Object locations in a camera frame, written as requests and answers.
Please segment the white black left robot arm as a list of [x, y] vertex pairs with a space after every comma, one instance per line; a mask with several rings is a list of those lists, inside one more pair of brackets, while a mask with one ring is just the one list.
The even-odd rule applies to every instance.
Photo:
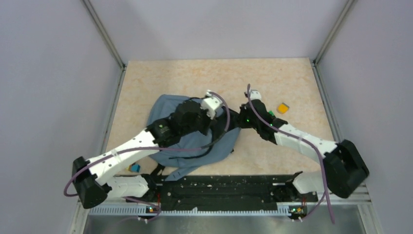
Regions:
[[182, 137], [199, 132], [206, 135], [216, 121], [222, 102], [206, 97], [201, 102], [185, 100], [167, 117], [155, 120], [129, 141], [89, 159], [78, 157], [72, 164], [73, 185], [82, 207], [94, 208], [108, 198], [140, 197], [151, 201], [156, 188], [146, 176], [117, 176], [129, 165], [162, 150], [169, 150]]

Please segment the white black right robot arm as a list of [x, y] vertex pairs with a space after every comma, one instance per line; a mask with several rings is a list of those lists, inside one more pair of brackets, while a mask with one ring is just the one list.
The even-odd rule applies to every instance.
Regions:
[[295, 150], [320, 165], [320, 171], [297, 172], [285, 183], [286, 196], [292, 201], [324, 191], [348, 198], [370, 175], [353, 142], [325, 140], [303, 132], [269, 113], [259, 99], [240, 106], [238, 125], [254, 129], [263, 140]]

